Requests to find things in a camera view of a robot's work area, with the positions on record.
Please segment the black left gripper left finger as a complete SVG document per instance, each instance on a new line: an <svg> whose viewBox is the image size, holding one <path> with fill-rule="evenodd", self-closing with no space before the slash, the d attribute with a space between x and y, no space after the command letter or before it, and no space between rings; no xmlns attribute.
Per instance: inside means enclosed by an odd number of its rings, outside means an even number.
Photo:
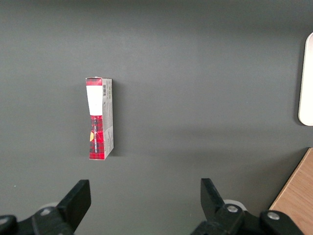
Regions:
<svg viewBox="0 0 313 235"><path fill-rule="evenodd" d="M14 215L0 217L2 235L73 235L91 206L89 180L77 184L57 203L46 206L23 221Z"/></svg>

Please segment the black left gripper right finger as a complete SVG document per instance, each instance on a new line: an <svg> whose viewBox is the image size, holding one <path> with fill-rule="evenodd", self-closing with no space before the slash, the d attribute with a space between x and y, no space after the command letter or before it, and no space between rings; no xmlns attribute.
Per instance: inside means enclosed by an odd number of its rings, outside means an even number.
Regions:
<svg viewBox="0 0 313 235"><path fill-rule="evenodd" d="M193 235L302 235L294 221L280 211L254 216L234 203L225 203L209 178L201 179L201 206L206 220Z"/></svg>

